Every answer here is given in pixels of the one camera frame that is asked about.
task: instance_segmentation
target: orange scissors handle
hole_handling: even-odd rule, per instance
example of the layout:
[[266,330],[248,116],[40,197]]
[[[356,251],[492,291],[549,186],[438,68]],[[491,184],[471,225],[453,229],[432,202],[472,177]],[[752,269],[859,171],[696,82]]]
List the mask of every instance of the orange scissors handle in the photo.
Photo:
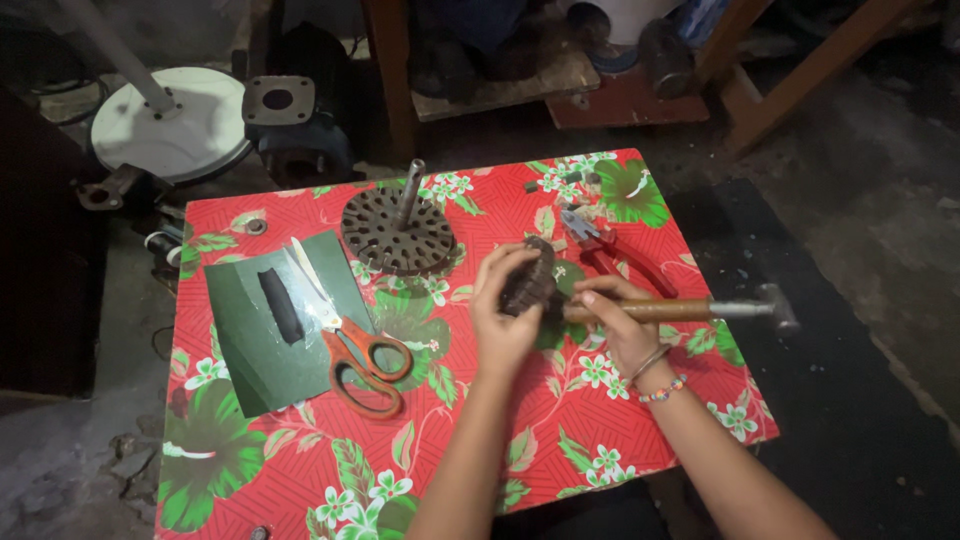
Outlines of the orange scissors handle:
[[[410,349],[396,339],[366,333],[347,317],[343,317],[341,320],[343,321],[343,325],[340,327],[340,330],[363,352],[367,366],[364,367],[360,365],[360,362],[353,357],[353,353],[350,352],[347,344],[344,343],[344,340],[339,335],[332,331],[321,332],[326,347],[330,351],[330,385],[332,390],[336,392],[336,394],[340,396],[340,399],[344,400],[354,412],[361,416],[372,420],[389,420],[397,416],[403,409],[403,400],[396,388],[393,388],[388,382],[400,380],[410,373],[410,369],[414,363]],[[373,352],[379,347],[388,347],[403,355],[403,365],[400,366],[400,369],[394,372],[386,372],[376,365],[376,362],[373,361]],[[385,409],[370,408],[361,404],[356,398],[350,395],[341,380],[341,375],[347,368],[352,368],[353,371],[357,372],[360,379],[372,388],[374,392],[389,398],[390,406]]]

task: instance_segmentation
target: metal bangle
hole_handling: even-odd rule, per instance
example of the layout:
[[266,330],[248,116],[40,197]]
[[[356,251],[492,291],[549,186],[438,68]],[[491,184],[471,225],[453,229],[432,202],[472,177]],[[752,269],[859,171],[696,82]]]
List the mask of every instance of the metal bangle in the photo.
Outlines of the metal bangle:
[[663,355],[666,355],[667,351],[669,351],[670,349],[671,349],[670,345],[666,345],[666,344],[660,345],[660,347],[657,348],[652,355],[650,355],[649,357],[647,357],[646,360],[643,361],[639,369],[637,369],[636,372],[634,372],[634,374],[631,375],[630,378],[627,380],[629,380],[630,382],[633,382],[634,379],[642,375],[643,372],[647,370],[647,368],[657,363],[657,360],[663,358]]

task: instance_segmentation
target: hammer head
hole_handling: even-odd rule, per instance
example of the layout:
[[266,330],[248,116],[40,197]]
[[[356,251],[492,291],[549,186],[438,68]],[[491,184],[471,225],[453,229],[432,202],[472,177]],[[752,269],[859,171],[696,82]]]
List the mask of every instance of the hammer head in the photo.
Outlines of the hammer head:
[[756,295],[765,304],[773,308],[774,328],[779,335],[790,335],[800,330],[800,323],[793,314],[790,302],[783,296],[783,291],[773,283],[765,283],[756,288]]

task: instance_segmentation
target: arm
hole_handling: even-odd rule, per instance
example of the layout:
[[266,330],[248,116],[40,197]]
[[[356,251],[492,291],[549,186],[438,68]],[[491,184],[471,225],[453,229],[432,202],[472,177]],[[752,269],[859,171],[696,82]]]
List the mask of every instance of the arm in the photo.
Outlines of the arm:
[[[659,346],[657,325],[640,325],[613,302],[649,295],[618,276],[577,283],[579,299],[604,322],[620,373],[627,377]],[[633,380],[641,394],[667,387],[677,374],[658,361]],[[710,516],[727,538],[835,538],[827,525],[767,471],[707,410],[688,387],[651,402],[650,412],[684,465]]]
[[516,319],[500,315],[500,291],[512,270],[539,254],[523,244],[507,244],[480,263],[470,299],[476,377],[437,474],[407,530],[408,539],[490,538],[510,394],[543,312],[536,306]]

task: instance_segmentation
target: hammer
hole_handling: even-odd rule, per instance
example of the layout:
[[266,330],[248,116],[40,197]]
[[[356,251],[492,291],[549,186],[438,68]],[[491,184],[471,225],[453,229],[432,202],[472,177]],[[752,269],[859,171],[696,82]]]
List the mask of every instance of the hammer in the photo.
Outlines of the hammer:
[[[780,288],[766,283],[756,289],[759,300],[717,302],[711,298],[675,298],[619,300],[620,306],[640,323],[708,321],[710,319],[748,319],[771,317],[777,334],[788,335],[800,329],[790,303]],[[569,323],[599,322],[583,304],[564,304],[564,320]]]

